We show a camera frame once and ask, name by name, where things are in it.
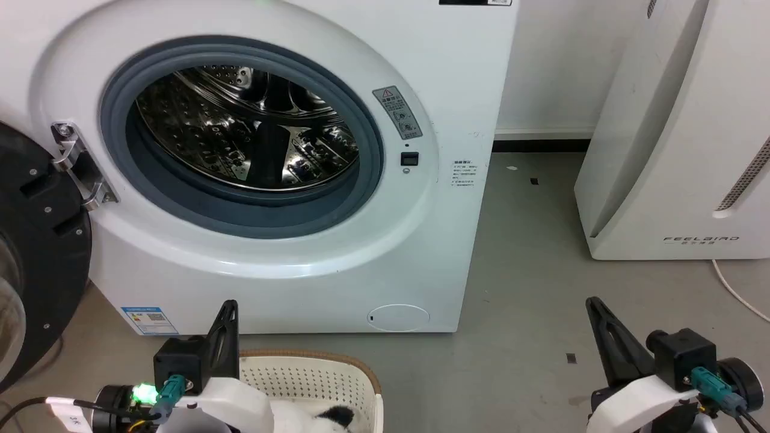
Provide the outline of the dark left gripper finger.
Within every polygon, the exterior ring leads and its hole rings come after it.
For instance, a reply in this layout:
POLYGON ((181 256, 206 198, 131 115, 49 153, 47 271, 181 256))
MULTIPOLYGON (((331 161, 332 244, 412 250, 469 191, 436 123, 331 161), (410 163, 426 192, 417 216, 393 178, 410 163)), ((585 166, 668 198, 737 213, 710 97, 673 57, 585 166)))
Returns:
POLYGON ((238 302, 224 301, 209 329, 208 371, 211 378, 240 379, 238 302))

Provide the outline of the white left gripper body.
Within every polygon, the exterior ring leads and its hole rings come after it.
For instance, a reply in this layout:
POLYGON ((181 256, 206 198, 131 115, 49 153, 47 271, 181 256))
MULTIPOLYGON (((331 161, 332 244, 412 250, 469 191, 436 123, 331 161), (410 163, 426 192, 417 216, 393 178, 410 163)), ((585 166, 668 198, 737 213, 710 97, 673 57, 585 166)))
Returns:
POLYGON ((211 378, 203 392, 184 396, 159 432, 273 432, 270 400, 237 378, 211 378))

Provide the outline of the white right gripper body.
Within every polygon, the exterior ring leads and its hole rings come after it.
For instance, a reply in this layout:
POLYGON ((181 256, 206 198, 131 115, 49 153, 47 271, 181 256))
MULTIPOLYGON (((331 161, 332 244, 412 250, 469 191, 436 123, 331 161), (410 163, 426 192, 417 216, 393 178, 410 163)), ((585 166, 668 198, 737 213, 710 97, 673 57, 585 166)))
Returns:
POLYGON ((696 389, 677 392, 657 376, 647 376, 600 403, 588 421, 588 431, 634 432, 674 408, 679 401, 696 395, 696 389))

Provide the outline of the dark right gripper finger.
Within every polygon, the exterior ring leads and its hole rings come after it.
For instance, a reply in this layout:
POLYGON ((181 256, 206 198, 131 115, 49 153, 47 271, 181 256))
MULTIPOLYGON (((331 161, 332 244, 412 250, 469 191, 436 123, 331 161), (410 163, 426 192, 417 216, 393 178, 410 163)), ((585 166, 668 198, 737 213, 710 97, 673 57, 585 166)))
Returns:
POLYGON ((613 314, 602 299, 586 299, 586 310, 610 388, 622 388, 655 374, 655 361, 632 332, 613 314))

